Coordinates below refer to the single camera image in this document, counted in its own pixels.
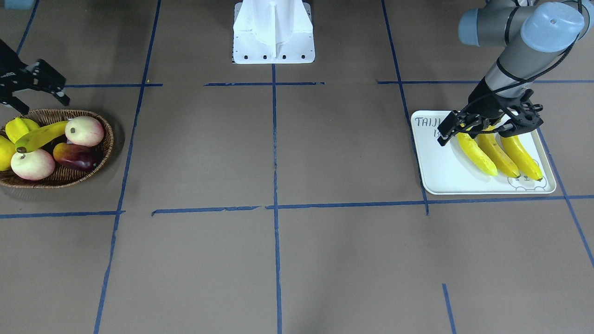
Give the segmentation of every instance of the cartoon bear drawing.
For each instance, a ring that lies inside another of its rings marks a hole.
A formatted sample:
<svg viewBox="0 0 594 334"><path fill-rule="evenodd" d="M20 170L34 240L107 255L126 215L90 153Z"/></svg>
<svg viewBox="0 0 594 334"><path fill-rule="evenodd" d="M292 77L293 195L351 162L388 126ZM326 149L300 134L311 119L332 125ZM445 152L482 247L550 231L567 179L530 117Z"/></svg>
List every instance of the cartoon bear drawing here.
<svg viewBox="0 0 594 334"><path fill-rule="evenodd" d="M527 177L522 171L520 171L520 176L517 178L508 177L507 182L509 182L516 191L545 191L547 185L546 177L543 177L538 181Z"/></svg>

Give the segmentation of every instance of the blue tape line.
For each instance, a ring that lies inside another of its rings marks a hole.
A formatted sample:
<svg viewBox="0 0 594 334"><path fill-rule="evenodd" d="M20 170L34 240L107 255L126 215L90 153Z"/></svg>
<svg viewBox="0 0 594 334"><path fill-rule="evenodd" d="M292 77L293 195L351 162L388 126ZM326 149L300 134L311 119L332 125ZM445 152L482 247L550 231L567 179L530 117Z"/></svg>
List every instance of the blue tape line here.
<svg viewBox="0 0 594 334"><path fill-rule="evenodd" d="M361 203L317 203L317 204L283 204L278 205L279 209L309 209L311 207L363 207L363 206L400 206L420 205L425 201L387 201L387 202L361 202ZM274 206L267 206L266 209L274 209Z"/></svg>
<svg viewBox="0 0 594 334"><path fill-rule="evenodd" d="M427 193L421 178L421 167L419 166L419 155L416 152L415 136L412 132L412 124L410 123L410 115L408 113L408 107L406 106L405 90L402 86L402 77L400 76L400 67L398 66L398 59L396 58L396 49L394 48L394 41L392 39L392 30L390 28L390 22L388 20L388 12L386 11L386 2L381 0L381 7L384 11L384 20L386 21L386 29L388 30L388 39L390 40L390 47L392 49L392 57L394 58L394 68L396 69L396 77L398 78L398 86L400 87L400 97L402 98L402 106L405 110L406 123L409 126L410 142L412 143L413 152L415 152L415 159L417 161L417 169L419 171L419 185L421 186L421 193L423 194L423 201L425 202L425 214L429 215L429 203L427 203Z"/></svg>
<svg viewBox="0 0 594 334"><path fill-rule="evenodd" d="M277 86L316 86L316 85L324 85L326 84L323 81L319 82L310 82L310 83L276 83Z"/></svg>
<svg viewBox="0 0 594 334"><path fill-rule="evenodd" d="M320 82L296 82L296 83L207 83L205 86L316 86L326 84Z"/></svg>
<svg viewBox="0 0 594 334"><path fill-rule="evenodd" d="M571 199L594 198L594 195L569 196ZM427 200L428 204L460 204L460 203L496 203L496 202L520 202L520 201L554 201L564 200L564 196L546 197L497 197L497 198L458 198L451 200ZM379 201L379 202L351 202L351 203L310 203L310 204L278 204L276 208L282 209L309 209L312 207L365 207L365 206L407 206L424 205L425 201ZM184 209L159 209L151 215L167 213L190 213L190 212L221 212L237 210L254 210L261 206L234 206L234 207L197 207ZM266 210L274 210L274 205L264 207Z"/></svg>
<svg viewBox="0 0 594 334"><path fill-rule="evenodd" d="M570 200L587 200L593 199L594 195L569 195L568 197Z"/></svg>
<svg viewBox="0 0 594 334"><path fill-rule="evenodd" d="M437 80L421 80L421 81L378 81L378 84L478 84L476 80L449 80L449 81L437 81Z"/></svg>
<svg viewBox="0 0 594 334"><path fill-rule="evenodd" d="M205 86L272 86L272 83L207 83Z"/></svg>
<svg viewBox="0 0 594 334"><path fill-rule="evenodd" d="M549 147L546 144L545 137L542 134L540 128L536 129L538 132L538 136L540 136L542 141L542 146L545 149L547 155L549 156L549 160L551 161L551 168L555 172L555 176L557 176L557 180L559 181L559 187L561 187L561 191L563 192L563 197L565 197L565 202L567 203L567 207L569 208L569 212L571 213L571 217L573 218L573 222L576 224L577 232L580 234L580 238L582 239L582 243L584 244L584 248L586 249L586 253L588 254L588 258L590 258L590 264L594 267L594 256L592 256L592 251L590 250L590 246L588 245L588 241L586 240L586 236L582 231L582 226L580 222L577 220L577 216L575 211L573 210L573 206L571 205L570 197L567 195L565 190L565 186L563 186L563 181L561 180L561 176L559 175L559 170L555 166L555 161L553 160L551 151L549 151Z"/></svg>
<svg viewBox="0 0 594 334"><path fill-rule="evenodd" d="M118 88L118 87L142 87L143 84L67 84L65 88ZM163 87L162 83L144 84L144 87Z"/></svg>
<svg viewBox="0 0 594 334"><path fill-rule="evenodd" d="M144 87L147 81L147 74L149 72L149 64L150 64L150 56L151 52L153 51L153 43L154 43L154 35L157 30L157 22L159 21L159 10L161 8L161 0L157 1L157 10L154 16L153 22L153 31L151 33L150 43L148 44L148 52L147 52L147 59L146 63L144 64L144 74L142 84L140 86L140 94L138 95L138 104L136 107L136 114L134 116L134 125L132 126L132 133L130 135L130 144L128 145L128 156L126 158L126 167L124 169L124 177L122 179L122 191L119 196L118 200L118 210L113 222L113 232L112 232L112 240L111 240L111 248L109 250L109 263L108 268L105 270L105 275L103 276L103 286L101 287L101 297L99 298L99 307L97 309L97 317L95 319L95 327L94 327L94 334L99 334L99 326L101 325L101 316L103 314L103 306L105 304L105 295L107 293L108 283L109 283L109 274L111 272L111 264L113 260L113 251L115 249L115 240L116 240L116 231L118 230L119 225L119 218L120 218L120 211L122 210L122 204L124 202L124 194L126 191L126 183L128 180L128 172L130 169L130 160L132 158L132 147L134 145L134 134L136 132L136 126L138 124L138 114L140 113L140 108L142 106L143 95L144 95Z"/></svg>
<svg viewBox="0 0 594 334"><path fill-rule="evenodd" d="M43 217L80 217L80 216L113 216L116 211L96 211L96 212L46 212L46 213L13 213L0 215L0 219L12 218L43 218Z"/></svg>
<svg viewBox="0 0 594 334"><path fill-rule="evenodd" d="M27 28L25 28L25 33L23 34L23 38L21 38L21 42L18 44L17 54L21 53L21 49L25 44L25 39L29 34L29 29L31 29L31 24L33 23L33 18L35 17L35 13L37 12L37 6L39 6L39 0L35 1L35 6L33 6L33 11L31 12L31 17L29 18L29 22L27 23Z"/></svg>
<svg viewBox="0 0 594 334"><path fill-rule="evenodd" d="M365 207L365 206L406 206L428 204L460 204L460 203L495 203L515 201L550 201L564 200L563 196L548 197L499 197L499 198L460 198L452 200L427 200L427 201L381 201L381 202L353 202L353 203L311 203L311 204L282 204L279 209L309 209L312 207ZM274 209L274 206L266 206L267 210Z"/></svg>
<svg viewBox="0 0 594 334"><path fill-rule="evenodd" d="M277 174L276 141L276 66L272 64L272 141L274 152L274 255L276 263L276 326L277 333L283 333L283 308L280 289L280 238L279 238L279 182Z"/></svg>
<svg viewBox="0 0 594 334"><path fill-rule="evenodd" d="M456 334L456 324L454 322L454 314L451 312L450 295L447 293L447 285L442 283L441 288L444 291L445 306L447 307L447 315L450 318L451 334Z"/></svg>
<svg viewBox="0 0 594 334"><path fill-rule="evenodd" d="M221 212L221 211L249 211L260 206L228 206L228 207L196 207L188 209L158 209L151 212L151 216L164 213L189 213L189 212Z"/></svg>

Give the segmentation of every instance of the light blue joint cap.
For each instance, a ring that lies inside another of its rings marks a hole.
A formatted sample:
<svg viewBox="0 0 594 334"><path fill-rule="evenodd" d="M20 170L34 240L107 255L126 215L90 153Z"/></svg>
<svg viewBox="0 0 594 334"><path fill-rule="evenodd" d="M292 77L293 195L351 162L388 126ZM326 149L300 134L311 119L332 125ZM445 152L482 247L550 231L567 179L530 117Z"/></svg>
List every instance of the light blue joint cap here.
<svg viewBox="0 0 594 334"><path fill-rule="evenodd" d="M466 45L479 46L479 33L476 27L479 15L478 8L469 10L460 19L458 25L458 37L460 41Z"/></svg>
<svg viewBox="0 0 594 334"><path fill-rule="evenodd" d="M4 0L4 8L8 10L30 10L35 0Z"/></svg>
<svg viewBox="0 0 594 334"><path fill-rule="evenodd" d="M584 16L560 2L546 2L524 21L520 34L524 42L540 52L558 52L576 39L584 28Z"/></svg>

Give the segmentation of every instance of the cable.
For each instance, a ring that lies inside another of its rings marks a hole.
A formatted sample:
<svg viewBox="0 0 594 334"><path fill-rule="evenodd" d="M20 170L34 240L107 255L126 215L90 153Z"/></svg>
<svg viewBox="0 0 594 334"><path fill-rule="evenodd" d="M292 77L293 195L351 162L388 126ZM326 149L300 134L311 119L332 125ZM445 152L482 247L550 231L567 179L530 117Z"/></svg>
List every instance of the cable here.
<svg viewBox="0 0 594 334"><path fill-rule="evenodd" d="M582 14L582 0L577 0L577 11L580 14ZM565 58L567 57L567 55L569 55L569 52L573 49L573 46L576 44L576 42L577 42L577 40L578 40L579 37L580 37L580 35L578 34L576 36L576 39L573 41L573 43L571 43L567 47L567 49L565 49L565 51L563 51L563 53L561 54L561 57L554 64L552 64L551 66L549 66L547 69L545 69L545 70L541 71L540 73L537 73L537 74L535 74L535 75L533 75L533 76L531 76L531 77L529 77L527 79L524 79L524 80L522 80L520 82L517 82L515 84L510 84L508 86L505 86L505 87L501 87L499 89L496 89L496 90L492 91L491 93L485 94L483 96L479 96L476 99L474 99L473 101L471 101L470 103L468 103L464 108L462 108L462 110L460 110L460 112L466 112L466 110L468 110L468 108L470 106L472 106L473 104L475 104L476 102L478 102L478 101L480 101L482 99L486 99L487 97L493 96L493 95L495 95L495 94L497 94L499 92L503 92L504 90L512 89L512 88L515 88L517 86L521 86L523 84L533 82L537 78L539 78L539 77L541 77L541 76L549 73L555 67L557 67L561 62L563 62L563 60L565 60ZM487 133L496 133L496 132L504 131L504 129L500 129L499 131L496 131L497 129L492 130L492 131L479 131L479 132L473 131L473 133L471 133L470 131L467 131L467 130L461 130L459 132L461 132L461 133L468 133L468 134L483 134L483 133L484 134L487 134Z"/></svg>

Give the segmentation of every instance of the mango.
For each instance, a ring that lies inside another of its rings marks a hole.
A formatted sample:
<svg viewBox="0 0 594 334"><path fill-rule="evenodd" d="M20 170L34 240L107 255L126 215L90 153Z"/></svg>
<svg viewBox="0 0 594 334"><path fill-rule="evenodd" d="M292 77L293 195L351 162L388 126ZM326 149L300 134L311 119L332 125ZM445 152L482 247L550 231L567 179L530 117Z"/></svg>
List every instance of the mango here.
<svg viewBox="0 0 594 334"><path fill-rule="evenodd" d="M90 147L59 143L53 148L53 158L64 167L90 172L99 165L102 157Z"/></svg>

